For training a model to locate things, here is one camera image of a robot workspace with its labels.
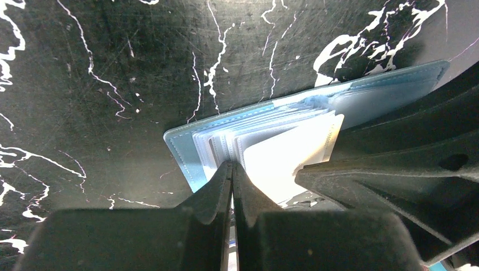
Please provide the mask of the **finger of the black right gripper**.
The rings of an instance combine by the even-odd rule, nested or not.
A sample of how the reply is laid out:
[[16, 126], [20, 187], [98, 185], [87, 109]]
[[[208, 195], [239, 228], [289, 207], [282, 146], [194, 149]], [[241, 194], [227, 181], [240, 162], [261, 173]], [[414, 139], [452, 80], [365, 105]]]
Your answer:
[[424, 263], [478, 265], [478, 65], [413, 104], [344, 131], [296, 182], [346, 209], [399, 216]]

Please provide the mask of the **blue leather card holder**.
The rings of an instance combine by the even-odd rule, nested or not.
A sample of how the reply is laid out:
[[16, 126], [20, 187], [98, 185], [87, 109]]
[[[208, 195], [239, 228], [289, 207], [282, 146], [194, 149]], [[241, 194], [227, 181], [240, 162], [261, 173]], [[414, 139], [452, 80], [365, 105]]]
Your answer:
[[338, 133], [428, 95], [447, 71], [438, 60], [324, 85], [170, 129], [164, 141], [193, 192], [225, 161], [242, 165], [275, 203], [305, 192], [294, 181], [305, 165], [330, 159]]

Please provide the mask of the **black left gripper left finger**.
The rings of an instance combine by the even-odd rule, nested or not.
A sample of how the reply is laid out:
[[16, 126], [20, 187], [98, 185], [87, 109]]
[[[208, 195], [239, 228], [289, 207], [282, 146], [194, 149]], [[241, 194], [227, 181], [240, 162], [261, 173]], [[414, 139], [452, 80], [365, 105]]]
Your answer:
[[232, 163], [174, 208], [65, 209], [15, 270], [227, 270]]

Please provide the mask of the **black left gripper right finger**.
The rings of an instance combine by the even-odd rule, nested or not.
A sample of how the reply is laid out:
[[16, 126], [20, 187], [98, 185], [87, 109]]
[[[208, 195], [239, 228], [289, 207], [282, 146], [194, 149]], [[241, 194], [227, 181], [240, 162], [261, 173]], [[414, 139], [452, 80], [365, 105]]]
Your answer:
[[232, 164], [239, 270], [421, 270], [399, 217], [370, 209], [287, 211]]

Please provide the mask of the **card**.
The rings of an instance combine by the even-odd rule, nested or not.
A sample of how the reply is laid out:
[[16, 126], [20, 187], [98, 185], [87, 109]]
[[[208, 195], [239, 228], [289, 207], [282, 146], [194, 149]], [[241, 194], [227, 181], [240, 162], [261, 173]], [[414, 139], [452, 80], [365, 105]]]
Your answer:
[[330, 160], [345, 116], [320, 115], [248, 147], [244, 154], [250, 181], [274, 203], [306, 191], [295, 183], [305, 165]]

